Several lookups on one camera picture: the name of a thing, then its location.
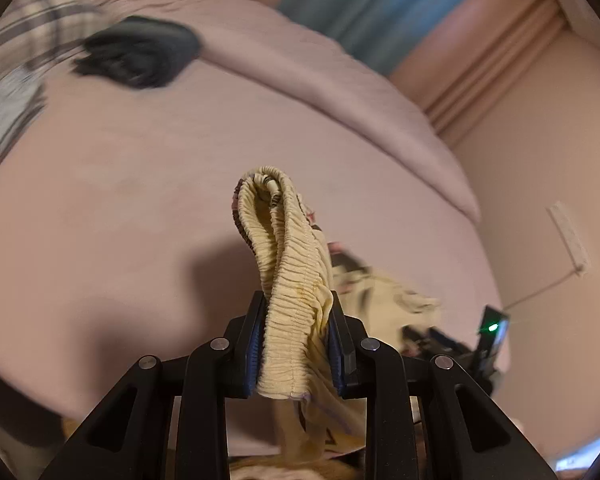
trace folded black garment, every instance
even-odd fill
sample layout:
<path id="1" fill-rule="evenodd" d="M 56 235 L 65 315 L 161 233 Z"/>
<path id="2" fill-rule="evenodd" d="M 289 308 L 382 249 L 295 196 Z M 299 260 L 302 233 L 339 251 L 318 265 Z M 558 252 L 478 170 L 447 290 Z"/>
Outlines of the folded black garment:
<path id="1" fill-rule="evenodd" d="M 129 16 L 84 41 L 75 71 L 133 88 L 167 86 L 200 53 L 200 40 L 178 23 Z"/>

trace beige wall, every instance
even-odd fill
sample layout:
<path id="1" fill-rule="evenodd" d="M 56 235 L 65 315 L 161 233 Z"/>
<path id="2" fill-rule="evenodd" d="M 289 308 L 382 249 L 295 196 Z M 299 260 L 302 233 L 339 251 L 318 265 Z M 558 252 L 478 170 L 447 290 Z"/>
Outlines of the beige wall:
<path id="1" fill-rule="evenodd" d="M 496 400 L 547 457 L 600 434 L 600 51 L 564 32 L 455 151 L 482 205 L 512 367 Z M 546 207 L 561 200 L 592 258 L 573 268 Z M 552 283 L 557 283 L 541 292 Z"/>

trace plaid pillow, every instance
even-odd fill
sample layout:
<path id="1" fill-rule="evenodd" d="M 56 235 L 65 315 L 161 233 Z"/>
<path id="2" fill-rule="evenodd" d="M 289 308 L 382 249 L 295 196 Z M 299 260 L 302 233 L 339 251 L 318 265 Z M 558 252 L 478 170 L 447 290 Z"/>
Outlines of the plaid pillow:
<path id="1" fill-rule="evenodd" d="M 0 17 L 0 79 L 57 59 L 105 26 L 88 0 L 13 0 Z"/>

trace mattress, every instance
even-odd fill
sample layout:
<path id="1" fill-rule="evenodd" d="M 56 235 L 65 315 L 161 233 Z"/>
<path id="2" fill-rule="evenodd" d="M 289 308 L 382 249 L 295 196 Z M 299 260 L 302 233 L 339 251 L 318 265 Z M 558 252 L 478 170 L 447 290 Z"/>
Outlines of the mattress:
<path id="1" fill-rule="evenodd" d="M 262 164 L 293 178 L 329 240 L 440 298 L 441 328 L 475 343 L 499 300 L 474 224 L 395 158 L 210 62 L 171 91 L 70 68 L 47 75 L 46 110 L 0 166 L 0 375 L 18 389 L 80 420 L 140 356 L 221 335 L 258 288 L 230 206 Z M 275 452 L 268 402 L 228 404 L 231 454 Z"/>

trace pink bed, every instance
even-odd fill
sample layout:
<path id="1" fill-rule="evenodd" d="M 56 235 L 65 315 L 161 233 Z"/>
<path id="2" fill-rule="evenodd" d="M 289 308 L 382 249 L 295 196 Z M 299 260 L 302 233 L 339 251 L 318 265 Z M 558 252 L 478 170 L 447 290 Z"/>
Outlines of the pink bed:
<path id="1" fill-rule="evenodd" d="M 140 356 L 221 334 L 258 288 L 230 205 L 263 164 L 293 178 L 329 240 L 442 300 L 442 329 L 475 342 L 499 304 L 477 206 L 413 104 L 248 0 L 96 1 L 188 23 L 205 59 L 147 91 L 70 60 L 46 76 L 47 108 L 0 166 L 2 377 L 81 419 Z M 229 403 L 231 454 L 275 452 L 267 402 Z"/>

